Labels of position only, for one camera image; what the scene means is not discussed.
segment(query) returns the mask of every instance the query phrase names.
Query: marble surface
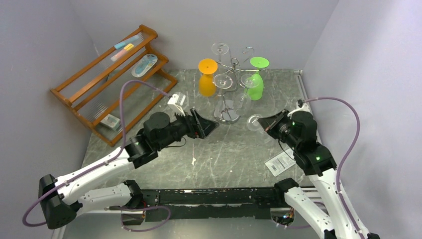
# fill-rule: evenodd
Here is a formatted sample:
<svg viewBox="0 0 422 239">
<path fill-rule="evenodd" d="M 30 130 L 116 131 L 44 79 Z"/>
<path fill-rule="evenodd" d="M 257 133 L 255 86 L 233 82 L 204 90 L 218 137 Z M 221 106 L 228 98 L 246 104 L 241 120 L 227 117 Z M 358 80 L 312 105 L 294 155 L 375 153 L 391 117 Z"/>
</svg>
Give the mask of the marble surface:
<svg viewBox="0 0 422 239">
<path fill-rule="evenodd" d="M 213 119 L 215 97 L 203 97 L 198 93 L 200 72 L 198 70 L 170 70 L 169 73 L 179 80 L 171 93 L 180 91 L 187 94 L 190 107 L 195 107 L 201 116 Z M 148 164 L 130 173 L 109 179 L 100 187 L 114 186 L 126 179 L 136 180 L 143 189 L 264 187 L 273 186 L 274 183 L 288 177 L 295 179 L 301 186 L 311 186 L 309 179 L 296 165 L 274 177 L 264 163 L 281 153 L 280 147 L 275 140 L 266 143 L 261 134 L 250 131 L 246 127 L 249 116 L 261 114 L 266 117 L 284 108 L 292 110 L 295 108 L 296 101 L 304 97 L 292 70 L 269 69 L 260 74 L 264 79 L 263 97 L 254 101 L 251 110 L 237 123 L 220 124 L 206 139 L 187 138 L 185 146 L 166 148 L 159 152 L 158 158 Z M 127 76 L 127 79 L 122 76 L 120 82 L 110 88 L 110 92 L 105 91 L 105 94 L 116 99 L 116 89 L 120 89 L 118 84 L 122 85 L 130 79 L 132 79 L 130 76 Z M 167 81 L 160 77 L 154 77 L 149 82 L 161 88 L 167 84 Z M 129 97 L 124 104 L 126 123 L 130 122 L 157 94 L 148 90 L 147 87 L 140 87 L 133 96 Z M 161 111 L 172 115 L 166 102 L 166 99 L 162 99 L 128 132 L 128 137 L 136 135 L 143 127 L 143 122 L 152 113 Z M 92 134 L 83 166 L 104 157 L 114 148 Z"/>
</svg>

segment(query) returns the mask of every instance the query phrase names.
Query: wooden dish rack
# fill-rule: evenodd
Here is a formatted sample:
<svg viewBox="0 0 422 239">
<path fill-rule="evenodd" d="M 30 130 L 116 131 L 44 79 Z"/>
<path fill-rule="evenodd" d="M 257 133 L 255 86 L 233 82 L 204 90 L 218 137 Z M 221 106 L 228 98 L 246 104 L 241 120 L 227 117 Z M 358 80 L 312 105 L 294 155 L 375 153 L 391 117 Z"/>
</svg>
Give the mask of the wooden dish rack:
<svg viewBox="0 0 422 239">
<path fill-rule="evenodd" d="M 98 136 L 100 139 L 105 141 L 110 146 L 114 146 L 122 138 L 122 132 L 119 132 L 117 136 L 115 136 L 113 139 L 108 139 L 96 129 L 96 126 L 101 122 L 102 119 L 107 117 L 108 114 L 110 114 L 113 110 L 115 110 L 119 106 L 119 99 L 117 98 L 113 104 L 111 104 L 106 109 L 102 110 L 98 116 L 96 116 L 94 119 L 91 119 L 91 120 L 87 119 L 87 117 L 83 116 L 79 112 L 79 110 L 83 106 L 85 106 L 91 100 L 93 100 L 95 96 L 97 96 L 101 91 L 103 91 L 107 86 L 109 86 L 113 81 L 115 81 L 123 73 L 129 70 L 134 64 L 136 64 L 146 54 L 156 55 L 158 57 L 158 61 L 152 69 L 150 69 L 143 77 L 140 78 L 140 80 L 147 81 L 153 74 L 158 73 L 159 75 L 161 75 L 162 77 L 170 81 L 169 85 L 164 89 L 164 91 L 167 93 L 177 83 L 177 79 L 175 77 L 171 76 L 170 74 L 168 74 L 162 69 L 162 67 L 169 61 L 169 59 L 165 55 L 153 49 L 150 45 L 150 42 L 153 39 L 157 38 L 158 36 L 157 32 L 145 25 L 140 25 L 138 29 L 136 29 L 130 35 L 125 37 L 122 41 L 137 34 L 142 34 L 143 41 L 141 43 L 133 47 L 125 55 L 120 57 L 118 60 L 112 63 L 109 67 L 107 67 L 105 70 L 100 72 L 90 82 L 88 82 L 82 88 L 77 90 L 70 97 L 67 98 L 63 96 L 63 94 L 61 94 L 60 92 L 64 90 L 68 85 L 73 83 L 74 81 L 77 81 L 77 79 L 79 79 L 84 73 L 86 73 L 88 70 L 93 68 L 95 65 L 99 64 L 106 57 L 109 57 L 116 50 L 114 47 L 110 48 L 108 51 L 103 53 L 97 59 L 95 59 L 90 64 L 82 68 L 80 71 L 78 71 L 76 74 L 71 76 L 69 79 L 67 79 L 65 82 L 60 84 L 58 87 L 50 89 L 50 91 L 65 105 L 67 109 L 70 110 L 70 112 L 72 112 L 76 116 L 76 118 L 85 127 L 89 128 L 96 136 Z M 125 65 L 122 69 L 119 69 L 118 71 L 116 71 L 116 69 L 120 65 L 122 65 L 125 61 L 127 61 L 131 56 L 133 56 L 136 52 L 140 51 L 141 49 L 144 49 L 144 51 L 140 55 L 135 57 L 132 61 L 128 62 L 127 65 Z M 109 74 L 113 71 L 115 72 L 115 74 L 109 77 Z M 100 82 L 103 82 L 102 85 L 99 85 L 96 89 L 91 90 L 93 89 L 95 85 L 97 85 Z M 132 87 L 130 87 L 128 90 L 125 91 L 123 95 L 123 99 L 126 99 L 127 97 L 129 97 L 141 85 L 142 85 L 141 83 L 133 84 Z M 151 101 L 151 103 L 144 110 L 142 110 L 142 112 L 138 116 L 135 117 L 135 119 L 133 119 L 130 123 L 126 125 L 126 131 L 129 131 L 133 126 L 135 126 L 135 124 L 138 121 L 140 121 L 162 98 L 163 98 L 163 95 L 161 94 L 158 95 L 156 98 L 154 98 Z"/>
</svg>

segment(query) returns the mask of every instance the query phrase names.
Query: gray wall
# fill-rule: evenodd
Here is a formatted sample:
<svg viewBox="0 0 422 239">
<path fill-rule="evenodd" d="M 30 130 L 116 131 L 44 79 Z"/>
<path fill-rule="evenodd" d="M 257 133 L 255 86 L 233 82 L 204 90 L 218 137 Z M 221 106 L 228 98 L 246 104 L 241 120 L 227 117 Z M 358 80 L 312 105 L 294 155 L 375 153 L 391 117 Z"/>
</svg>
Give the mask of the gray wall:
<svg viewBox="0 0 422 239">
<path fill-rule="evenodd" d="M 0 0 L 0 232 L 50 238 L 26 228 L 38 180 L 78 169 L 90 133 L 49 92 L 96 57 L 68 0 Z M 44 220 L 39 207 L 30 221 Z"/>
<path fill-rule="evenodd" d="M 301 69 L 338 0 L 71 2 L 100 53 L 145 24 L 158 32 L 154 46 L 171 68 L 194 69 L 204 58 L 216 59 L 211 45 L 222 41 L 240 60 L 242 48 L 252 46 L 271 68 Z"/>
<path fill-rule="evenodd" d="M 345 163 L 344 187 L 362 221 L 381 238 L 420 238 L 422 3 L 340 1 L 305 69 L 309 97 L 356 107 L 360 138 Z M 340 103 L 312 104 L 337 161 L 356 123 Z"/>
</svg>

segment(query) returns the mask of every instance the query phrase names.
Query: wooden frame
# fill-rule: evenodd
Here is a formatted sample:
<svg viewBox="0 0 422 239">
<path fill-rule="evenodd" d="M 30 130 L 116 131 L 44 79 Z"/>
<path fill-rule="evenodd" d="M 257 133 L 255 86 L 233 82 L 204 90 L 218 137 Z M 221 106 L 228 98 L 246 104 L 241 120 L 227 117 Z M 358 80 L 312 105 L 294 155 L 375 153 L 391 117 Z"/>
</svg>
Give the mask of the wooden frame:
<svg viewBox="0 0 422 239">
<path fill-rule="evenodd" d="M 134 64 L 136 64 L 144 55 L 151 53 L 158 57 L 157 64 L 149 70 L 142 78 L 142 81 L 147 81 L 153 74 L 158 73 L 162 77 L 166 78 L 170 81 L 170 84 L 164 89 L 165 92 L 169 92 L 177 83 L 177 79 L 167 72 L 165 72 L 162 67 L 169 61 L 169 59 L 153 49 L 150 45 L 150 42 L 157 38 L 158 34 L 153 29 L 145 26 L 140 25 L 138 29 L 136 29 L 134 32 L 129 34 L 127 37 L 125 37 L 123 40 L 126 40 L 134 35 L 142 34 L 143 41 L 139 44 L 133 47 L 129 52 L 127 52 L 125 55 L 120 57 L 117 61 L 115 61 L 111 66 L 107 67 L 104 71 L 102 71 L 100 74 L 95 76 L 90 82 L 88 82 L 85 86 L 83 86 L 81 89 L 76 91 L 72 96 L 69 98 L 64 97 L 60 91 L 62 91 L 64 88 L 66 88 L 68 85 L 70 85 L 72 82 L 76 81 L 81 75 L 86 73 L 88 70 L 93 68 L 95 65 L 99 64 L 103 59 L 108 57 L 110 54 L 112 54 L 115 51 L 114 46 L 110 48 L 108 51 L 103 53 L 101 56 L 99 56 L 97 59 L 92 61 L 90 64 L 82 68 L 80 71 L 78 71 L 76 74 L 71 76 L 69 79 L 67 79 L 65 82 L 60 84 L 58 87 L 50 89 L 50 91 L 68 108 L 75 116 L 76 118 L 87 128 L 89 128 L 96 136 L 98 136 L 100 139 L 105 141 L 108 145 L 114 146 L 121 138 L 122 138 L 122 132 L 120 132 L 115 138 L 112 140 L 107 139 L 104 135 L 102 135 L 100 132 L 98 132 L 95 127 L 101 122 L 102 119 L 104 119 L 108 114 L 110 114 L 114 109 L 116 109 L 119 106 L 119 99 L 117 99 L 110 107 L 108 107 L 99 117 L 97 117 L 93 121 L 89 121 L 84 116 L 82 116 L 78 111 L 86 105 L 88 102 L 90 102 L 95 96 L 97 96 L 102 90 L 104 90 L 107 86 L 109 86 L 112 82 L 114 82 L 118 77 L 120 77 L 124 72 L 129 70 Z M 137 56 L 135 59 L 133 59 L 131 62 L 129 62 L 125 67 L 123 67 L 121 70 L 116 72 L 115 75 L 112 77 L 109 77 L 105 83 L 100 85 L 97 89 L 95 89 L 93 92 L 91 92 L 86 98 L 82 99 L 77 105 L 73 105 L 76 100 L 81 98 L 87 91 L 89 91 L 92 87 L 94 87 L 96 84 L 98 84 L 102 79 L 107 77 L 112 71 L 114 71 L 117 67 L 122 65 L 124 62 L 126 62 L 131 56 L 133 56 L 136 52 L 140 51 L 142 48 L 145 47 L 145 51 L 143 51 L 139 56 Z M 125 100 L 128 96 L 130 96 L 136 89 L 141 86 L 140 83 L 133 84 L 133 86 L 127 90 L 123 95 L 123 100 Z M 129 124 L 126 126 L 126 131 L 129 131 L 138 121 L 140 121 L 151 109 L 154 107 L 161 99 L 163 98 L 163 95 L 157 96 L 137 117 L 135 117 L 134 120 L 132 120 Z"/>
</svg>

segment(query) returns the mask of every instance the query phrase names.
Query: paper label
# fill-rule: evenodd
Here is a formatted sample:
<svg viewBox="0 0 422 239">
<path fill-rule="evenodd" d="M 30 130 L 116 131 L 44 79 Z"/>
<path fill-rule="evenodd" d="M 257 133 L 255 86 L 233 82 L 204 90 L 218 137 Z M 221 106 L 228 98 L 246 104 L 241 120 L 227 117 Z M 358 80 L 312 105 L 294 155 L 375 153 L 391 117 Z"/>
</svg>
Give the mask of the paper label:
<svg viewBox="0 0 422 239">
<path fill-rule="evenodd" d="M 282 172 L 286 171 L 288 168 L 295 165 L 296 162 L 292 160 L 292 158 L 293 150 L 289 148 L 286 150 L 286 153 L 281 152 L 270 160 L 268 160 L 267 162 L 265 162 L 265 165 L 267 165 L 268 169 L 271 171 L 274 177 L 276 177 Z"/>
</svg>

